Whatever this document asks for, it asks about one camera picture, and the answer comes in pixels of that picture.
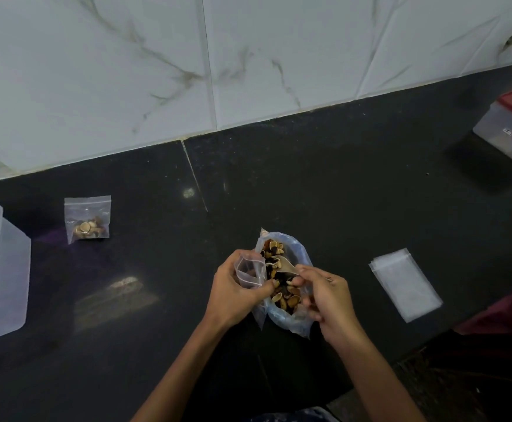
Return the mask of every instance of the person's left hand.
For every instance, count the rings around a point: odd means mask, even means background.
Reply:
[[[260,256],[251,250],[235,250],[217,269],[207,309],[206,319],[229,329],[248,315],[250,310],[274,292],[274,282],[266,281],[258,289],[245,289],[236,282],[234,263],[242,256]]]

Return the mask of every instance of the bag of pistachio shells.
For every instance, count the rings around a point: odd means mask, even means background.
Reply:
[[[281,232],[267,232],[262,229],[254,250],[260,253],[269,239],[283,245],[282,256],[286,257],[292,265],[298,263],[312,265],[305,247],[295,238]],[[238,283],[244,288],[260,287],[267,281],[266,261],[263,256],[257,259],[246,259],[245,256],[241,256],[235,263],[235,270]],[[309,284],[300,290],[303,295],[312,293],[312,287]],[[309,318],[307,309],[302,304],[297,305],[293,314],[289,314],[272,302],[271,298],[265,298],[260,305],[252,310],[252,315],[260,329],[264,326],[266,314],[282,329],[290,330],[303,338],[309,338],[313,320]]]

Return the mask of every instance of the tile wall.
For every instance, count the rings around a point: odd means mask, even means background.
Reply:
[[[512,0],[0,0],[0,178],[512,64]]]

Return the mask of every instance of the black granite surface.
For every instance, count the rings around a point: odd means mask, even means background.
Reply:
[[[201,319],[214,270],[260,227],[348,280],[390,361],[508,294],[512,161],[470,131],[510,90],[506,67],[0,181],[6,218],[33,240],[26,325],[0,338],[0,421],[129,419]],[[106,194],[111,238],[68,246],[63,199]],[[368,267],[404,247],[444,302],[409,324]],[[187,416],[349,387],[316,326],[309,341],[249,316]]]

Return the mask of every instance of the forearm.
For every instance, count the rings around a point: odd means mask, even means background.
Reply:
[[[219,323],[203,319],[131,422],[176,422],[197,378],[223,337]]]
[[[393,369],[359,330],[348,336],[340,357],[372,422],[425,422]]]

